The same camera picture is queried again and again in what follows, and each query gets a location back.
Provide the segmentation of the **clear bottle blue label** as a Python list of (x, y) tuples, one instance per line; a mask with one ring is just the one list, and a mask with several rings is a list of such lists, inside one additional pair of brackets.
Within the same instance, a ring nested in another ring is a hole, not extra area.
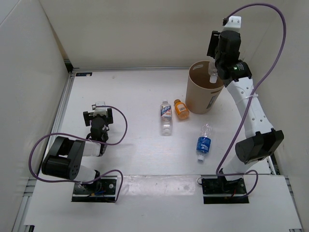
[(196, 145), (197, 161), (199, 163), (204, 162), (206, 155), (210, 151), (211, 132), (212, 126), (209, 123), (202, 126)]

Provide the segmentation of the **clear plastic bottle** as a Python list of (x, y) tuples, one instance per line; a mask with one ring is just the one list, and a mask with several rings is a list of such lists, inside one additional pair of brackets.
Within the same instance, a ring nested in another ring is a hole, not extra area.
[(218, 71), (215, 67), (214, 61), (209, 62), (208, 73), (209, 73), (209, 76), (210, 76), (210, 83), (215, 84), (217, 82), (217, 79), (218, 79)]

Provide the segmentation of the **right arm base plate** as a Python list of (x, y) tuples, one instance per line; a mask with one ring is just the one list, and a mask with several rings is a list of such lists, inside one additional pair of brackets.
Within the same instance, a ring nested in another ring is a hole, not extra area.
[(243, 178), (227, 181), (225, 177), (201, 178), (204, 204), (247, 204), (249, 203)]

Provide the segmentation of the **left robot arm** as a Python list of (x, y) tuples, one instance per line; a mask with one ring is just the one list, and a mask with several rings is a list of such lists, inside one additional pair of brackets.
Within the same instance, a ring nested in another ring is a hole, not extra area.
[(91, 193), (101, 189), (99, 172), (81, 165), (83, 157), (101, 157), (107, 148), (109, 125), (113, 123), (111, 108), (93, 107), (93, 112), (83, 112), (84, 122), (90, 127), (85, 140), (71, 140), (58, 136), (42, 164), (44, 175), (68, 181), (85, 183)]

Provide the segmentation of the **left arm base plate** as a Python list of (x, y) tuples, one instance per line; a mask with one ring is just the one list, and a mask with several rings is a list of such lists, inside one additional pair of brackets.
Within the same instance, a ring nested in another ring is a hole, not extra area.
[(117, 181), (117, 176), (108, 176), (101, 178), (96, 187), (74, 184), (71, 202), (113, 203), (116, 199)]

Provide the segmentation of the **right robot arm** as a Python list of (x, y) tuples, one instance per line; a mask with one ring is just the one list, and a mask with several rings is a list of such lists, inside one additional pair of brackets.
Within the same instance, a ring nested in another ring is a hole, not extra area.
[(269, 122), (254, 91), (252, 73), (248, 64), (239, 59), (240, 33), (225, 30), (213, 31), (207, 55), (214, 59), (218, 77), (231, 94), (241, 116), (240, 128), (245, 130), (245, 140), (233, 142), (230, 148), (235, 155), (226, 165), (217, 168), (217, 188), (228, 193), (234, 182), (241, 179), (249, 169), (271, 156), (284, 139), (281, 130), (275, 130)]

